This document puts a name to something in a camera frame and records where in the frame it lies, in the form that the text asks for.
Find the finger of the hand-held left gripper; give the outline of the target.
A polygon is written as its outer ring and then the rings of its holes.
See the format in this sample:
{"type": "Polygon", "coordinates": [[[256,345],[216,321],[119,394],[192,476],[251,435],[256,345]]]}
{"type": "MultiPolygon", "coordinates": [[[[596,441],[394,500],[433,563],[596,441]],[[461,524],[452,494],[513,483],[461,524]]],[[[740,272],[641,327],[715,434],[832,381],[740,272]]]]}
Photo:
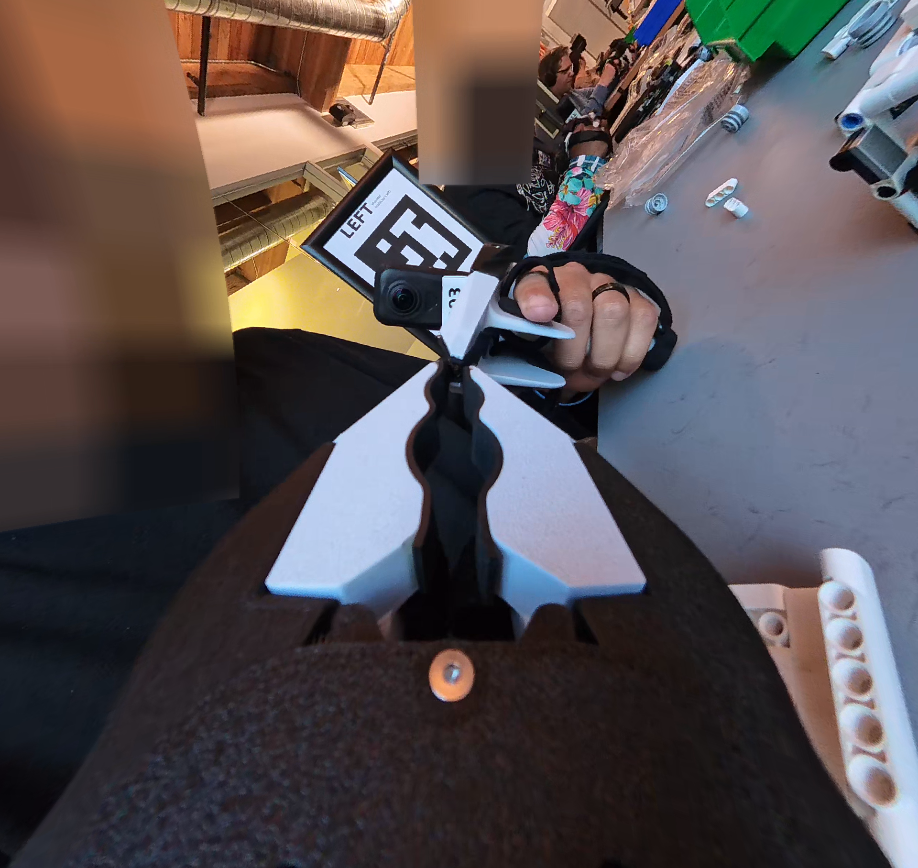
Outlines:
{"type": "Polygon", "coordinates": [[[439,330],[439,360],[446,365],[478,365],[488,357],[496,343],[496,334],[485,319],[476,323],[448,319],[439,330]]]}
{"type": "Polygon", "coordinates": [[[456,311],[460,316],[479,319],[499,289],[500,278],[485,272],[447,274],[442,276],[442,323],[450,323],[456,311]]]}

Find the blue plastic bin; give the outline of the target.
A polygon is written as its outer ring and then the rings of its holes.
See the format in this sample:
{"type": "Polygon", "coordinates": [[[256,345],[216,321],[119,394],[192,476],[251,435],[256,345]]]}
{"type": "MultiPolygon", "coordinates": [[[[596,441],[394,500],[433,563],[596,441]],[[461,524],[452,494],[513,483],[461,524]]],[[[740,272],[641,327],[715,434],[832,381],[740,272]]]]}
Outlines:
{"type": "Polygon", "coordinates": [[[649,46],[669,18],[676,12],[684,0],[653,0],[647,12],[634,28],[634,41],[639,47],[649,46]]]}

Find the person's left forearm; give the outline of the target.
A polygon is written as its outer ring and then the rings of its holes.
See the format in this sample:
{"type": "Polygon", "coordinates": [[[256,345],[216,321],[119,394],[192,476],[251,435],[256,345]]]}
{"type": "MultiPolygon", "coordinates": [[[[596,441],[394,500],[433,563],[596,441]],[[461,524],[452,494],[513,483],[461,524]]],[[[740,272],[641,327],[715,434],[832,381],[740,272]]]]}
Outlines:
{"type": "Polygon", "coordinates": [[[535,404],[538,410],[558,428],[575,441],[597,440],[599,436],[599,392],[593,398],[574,408],[557,405],[561,393],[569,388],[535,390],[535,404]]]}

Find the clear plastic bag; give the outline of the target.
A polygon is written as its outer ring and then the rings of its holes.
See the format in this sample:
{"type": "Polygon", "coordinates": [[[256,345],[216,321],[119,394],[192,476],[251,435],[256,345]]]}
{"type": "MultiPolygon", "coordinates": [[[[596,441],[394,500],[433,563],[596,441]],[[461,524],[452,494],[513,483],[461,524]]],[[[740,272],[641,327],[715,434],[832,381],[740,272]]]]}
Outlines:
{"type": "Polygon", "coordinates": [[[752,68],[727,55],[696,62],[679,79],[659,110],[631,130],[595,177],[607,204],[633,207],[653,193],[709,131],[725,126],[743,102],[752,68]]]}

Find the another person's forearm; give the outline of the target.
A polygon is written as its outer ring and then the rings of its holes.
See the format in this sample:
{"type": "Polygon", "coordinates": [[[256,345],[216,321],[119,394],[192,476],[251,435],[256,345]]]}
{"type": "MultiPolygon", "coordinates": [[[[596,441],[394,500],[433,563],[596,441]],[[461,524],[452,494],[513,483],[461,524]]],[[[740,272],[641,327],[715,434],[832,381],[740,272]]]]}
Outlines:
{"type": "Polygon", "coordinates": [[[530,235],[528,257],[567,252],[599,207],[604,190],[596,174],[609,162],[612,137],[601,120],[580,121],[566,139],[568,165],[557,194],[530,235]]]}

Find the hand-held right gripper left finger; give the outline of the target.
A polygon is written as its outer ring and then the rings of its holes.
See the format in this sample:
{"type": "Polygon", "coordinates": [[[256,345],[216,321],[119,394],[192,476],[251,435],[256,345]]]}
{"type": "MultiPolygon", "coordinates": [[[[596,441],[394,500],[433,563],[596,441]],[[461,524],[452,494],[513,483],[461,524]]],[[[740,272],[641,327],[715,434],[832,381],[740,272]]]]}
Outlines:
{"type": "Polygon", "coordinates": [[[419,587],[412,544],[423,489],[407,439],[427,415],[430,362],[335,438],[265,587],[390,614],[419,587]]]}

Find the white lego cab assembly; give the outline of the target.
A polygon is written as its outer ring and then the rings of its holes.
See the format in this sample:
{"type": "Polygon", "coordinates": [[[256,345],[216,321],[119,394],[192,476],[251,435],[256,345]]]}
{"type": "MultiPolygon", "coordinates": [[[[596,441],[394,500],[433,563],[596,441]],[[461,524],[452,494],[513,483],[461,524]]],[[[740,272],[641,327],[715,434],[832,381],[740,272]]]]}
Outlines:
{"type": "Polygon", "coordinates": [[[820,553],[817,588],[732,584],[855,813],[916,855],[916,742],[873,570],[820,553]]]}

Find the person's left hand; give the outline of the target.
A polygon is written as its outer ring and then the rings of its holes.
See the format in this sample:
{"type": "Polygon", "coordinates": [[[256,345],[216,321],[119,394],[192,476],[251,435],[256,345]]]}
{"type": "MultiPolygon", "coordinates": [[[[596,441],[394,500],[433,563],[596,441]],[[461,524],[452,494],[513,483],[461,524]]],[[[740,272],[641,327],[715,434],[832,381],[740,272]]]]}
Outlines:
{"type": "Polygon", "coordinates": [[[513,289],[522,315],[534,323],[559,322],[574,332],[554,341],[549,362],[575,392],[594,391],[609,381],[623,381],[640,368],[650,350],[660,318],[659,306],[638,289],[583,265],[555,268],[557,292],[548,268],[523,275],[513,289]]]}

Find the partly built lego truck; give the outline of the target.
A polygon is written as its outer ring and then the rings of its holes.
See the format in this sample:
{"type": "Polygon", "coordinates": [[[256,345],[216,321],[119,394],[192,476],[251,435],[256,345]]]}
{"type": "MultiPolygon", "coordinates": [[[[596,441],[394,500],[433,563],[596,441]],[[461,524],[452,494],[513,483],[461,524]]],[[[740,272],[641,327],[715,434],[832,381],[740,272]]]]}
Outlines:
{"type": "Polygon", "coordinates": [[[855,173],[917,231],[917,0],[870,0],[821,54],[835,61],[880,41],[864,85],[835,117],[844,142],[830,166],[855,173]]]}

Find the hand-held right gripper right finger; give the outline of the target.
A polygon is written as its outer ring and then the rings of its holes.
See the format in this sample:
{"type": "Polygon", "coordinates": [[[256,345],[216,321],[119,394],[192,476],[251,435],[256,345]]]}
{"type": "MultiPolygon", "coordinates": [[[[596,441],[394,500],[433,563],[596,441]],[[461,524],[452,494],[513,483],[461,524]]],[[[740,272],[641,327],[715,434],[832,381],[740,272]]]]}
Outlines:
{"type": "Polygon", "coordinates": [[[486,494],[501,554],[498,595],[523,625],[547,604],[641,593],[646,578],[575,441],[479,369],[478,419],[501,468],[486,494]]]}

